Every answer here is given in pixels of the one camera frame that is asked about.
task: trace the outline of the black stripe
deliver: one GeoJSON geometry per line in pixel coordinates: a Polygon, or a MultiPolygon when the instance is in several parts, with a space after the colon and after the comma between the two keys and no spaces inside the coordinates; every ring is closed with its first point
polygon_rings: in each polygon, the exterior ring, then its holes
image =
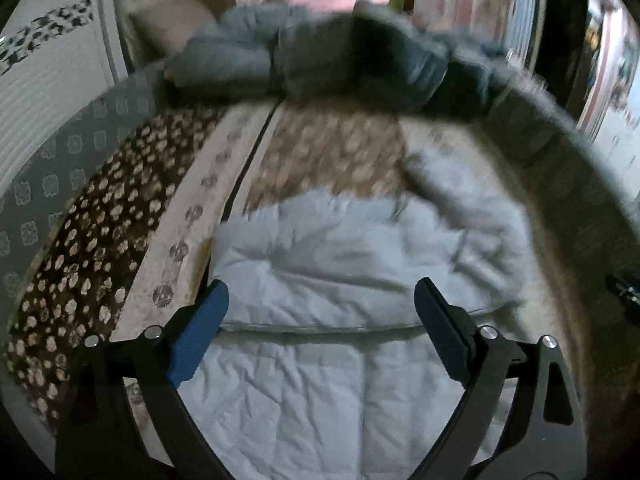
{"type": "MultiPolygon", "coordinates": [[[[249,167],[254,161],[255,154],[258,151],[258,147],[262,143],[262,138],[264,137],[264,134],[267,131],[267,128],[269,127],[269,124],[271,124],[271,119],[273,118],[274,113],[276,112],[277,108],[281,104],[282,104],[282,101],[277,102],[276,105],[271,110],[271,112],[269,113],[266,120],[264,121],[264,124],[262,125],[262,129],[258,134],[258,138],[255,139],[254,146],[249,152],[249,156],[247,157],[247,160],[244,163],[244,166],[242,167],[242,171],[240,172],[240,175],[238,175],[238,178],[236,179],[236,183],[234,184],[234,187],[231,190],[231,194],[229,195],[229,198],[226,199],[225,207],[222,210],[222,217],[220,218],[221,222],[226,222],[227,220],[229,220],[229,217],[231,216],[231,210],[233,209],[233,206],[234,206],[234,201],[236,200],[238,191],[240,191],[240,186],[242,186],[242,181],[244,180],[247,172],[249,171],[249,167]]],[[[210,264],[211,264],[211,258],[209,258],[209,261],[207,262],[207,266],[204,269],[202,279],[200,280],[200,286],[198,287],[196,301],[198,301],[202,297],[204,291],[207,289],[207,280],[209,279],[210,264]]]]}

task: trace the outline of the blue gripper pad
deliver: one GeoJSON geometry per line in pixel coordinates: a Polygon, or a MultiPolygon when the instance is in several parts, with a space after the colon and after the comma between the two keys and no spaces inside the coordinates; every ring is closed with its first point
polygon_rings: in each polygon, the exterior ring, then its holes
{"type": "Polygon", "coordinates": [[[211,340],[229,308],[229,290],[223,282],[202,300],[202,305],[191,318],[187,328],[172,346],[171,364],[167,378],[178,388],[196,373],[211,340]]]}

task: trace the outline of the white quilt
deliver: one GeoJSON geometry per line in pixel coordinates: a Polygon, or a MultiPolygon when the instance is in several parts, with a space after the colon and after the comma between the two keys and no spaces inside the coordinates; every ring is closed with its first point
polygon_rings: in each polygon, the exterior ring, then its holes
{"type": "Polygon", "coordinates": [[[179,393],[236,478],[407,478],[463,391],[420,325],[415,284],[429,276],[482,322],[518,301],[522,206],[487,195],[455,158],[421,152],[406,169],[432,202],[312,190],[215,228],[226,332],[179,393]]]}

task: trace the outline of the silver screw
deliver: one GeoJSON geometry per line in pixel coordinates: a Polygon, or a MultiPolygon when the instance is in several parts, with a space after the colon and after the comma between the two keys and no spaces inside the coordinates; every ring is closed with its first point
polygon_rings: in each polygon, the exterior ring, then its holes
{"type": "Polygon", "coordinates": [[[162,327],[160,325],[152,325],[145,330],[147,339],[158,339],[162,335],[162,327]]]}
{"type": "Polygon", "coordinates": [[[94,348],[98,346],[99,342],[100,338],[97,335],[91,335],[84,340],[84,346],[86,346],[87,348],[94,348]]]}
{"type": "Polygon", "coordinates": [[[498,331],[489,325],[480,328],[480,335],[485,339],[495,339],[498,337],[498,331]]]}
{"type": "Polygon", "coordinates": [[[542,344],[547,348],[555,348],[556,346],[558,346],[558,341],[556,341],[556,338],[553,336],[543,335],[542,344]]]}

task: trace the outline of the cushion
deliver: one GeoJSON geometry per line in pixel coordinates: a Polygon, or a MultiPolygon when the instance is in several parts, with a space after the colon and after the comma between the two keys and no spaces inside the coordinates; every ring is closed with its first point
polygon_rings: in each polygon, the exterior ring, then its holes
{"type": "Polygon", "coordinates": [[[198,0],[163,0],[132,15],[140,34],[162,56],[180,52],[213,14],[198,0]]]}

